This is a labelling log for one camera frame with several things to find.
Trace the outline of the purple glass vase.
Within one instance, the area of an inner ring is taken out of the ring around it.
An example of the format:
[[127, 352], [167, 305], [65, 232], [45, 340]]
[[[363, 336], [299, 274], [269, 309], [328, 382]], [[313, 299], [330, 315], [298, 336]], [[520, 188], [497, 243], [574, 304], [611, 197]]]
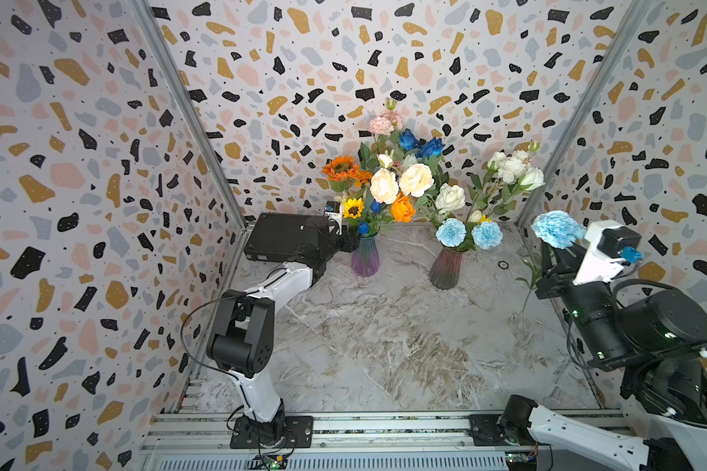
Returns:
[[359, 246], [352, 252], [351, 269], [360, 277], [371, 277], [380, 268], [376, 237], [361, 237]]

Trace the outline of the light blue carnation stem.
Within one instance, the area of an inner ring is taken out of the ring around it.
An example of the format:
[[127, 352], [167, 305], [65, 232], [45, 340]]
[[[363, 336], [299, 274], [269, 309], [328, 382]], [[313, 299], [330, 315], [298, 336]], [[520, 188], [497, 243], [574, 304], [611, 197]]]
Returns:
[[534, 235], [540, 239], [539, 252], [530, 251], [522, 257], [522, 263], [530, 270], [527, 278], [517, 278], [517, 281], [522, 282], [528, 288], [528, 294], [524, 299], [524, 305], [518, 316], [520, 321], [526, 321], [526, 308], [532, 294], [535, 294], [535, 288], [538, 280], [541, 278], [541, 245], [545, 241], [556, 248], [567, 248], [574, 243], [579, 245], [579, 241], [583, 238], [585, 228], [579, 222], [575, 221], [571, 215], [565, 211], [555, 210], [543, 213], [537, 216], [531, 224], [531, 229]]

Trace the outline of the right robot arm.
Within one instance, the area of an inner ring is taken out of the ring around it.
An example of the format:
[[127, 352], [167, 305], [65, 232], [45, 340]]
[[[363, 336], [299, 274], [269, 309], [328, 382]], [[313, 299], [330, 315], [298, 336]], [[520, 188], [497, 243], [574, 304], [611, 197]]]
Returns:
[[516, 445], [549, 445], [612, 470], [707, 470], [707, 315], [677, 288], [658, 282], [655, 292], [621, 306], [618, 287], [577, 285], [584, 266], [579, 245], [541, 247], [540, 299], [561, 298], [570, 325], [592, 358], [588, 369], [622, 370], [622, 398], [639, 402], [664, 435], [627, 437], [591, 426], [514, 394], [498, 427]]

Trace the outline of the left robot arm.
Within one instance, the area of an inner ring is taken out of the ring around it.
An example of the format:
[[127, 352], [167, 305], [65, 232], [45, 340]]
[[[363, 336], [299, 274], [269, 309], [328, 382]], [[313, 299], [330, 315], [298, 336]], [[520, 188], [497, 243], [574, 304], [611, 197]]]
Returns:
[[262, 214], [245, 244], [250, 261], [277, 262], [264, 281], [217, 302], [205, 353], [236, 385], [245, 417], [256, 425], [278, 422], [283, 400], [265, 372], [274, 349], [275, 314], [324, 275], [339, 252], [359, 247], [361, 235], [339, 216]]

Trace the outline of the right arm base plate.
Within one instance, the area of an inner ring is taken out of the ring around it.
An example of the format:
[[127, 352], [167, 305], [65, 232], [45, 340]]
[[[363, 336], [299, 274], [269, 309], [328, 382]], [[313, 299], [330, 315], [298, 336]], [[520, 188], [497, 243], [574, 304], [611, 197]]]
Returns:
[[528, 432], [528, 422], [513, 414], [471, 414], [469, 437], [476, 447], [535, 444]]

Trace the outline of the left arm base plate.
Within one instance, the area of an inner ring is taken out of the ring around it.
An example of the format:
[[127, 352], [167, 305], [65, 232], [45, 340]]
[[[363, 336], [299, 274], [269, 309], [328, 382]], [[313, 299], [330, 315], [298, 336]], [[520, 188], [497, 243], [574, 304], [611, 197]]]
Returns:
[[233, 426], [230, 449], [309, 449], [314, 431], [311, 415], [282, 416], [258, 422], [243, 415]]

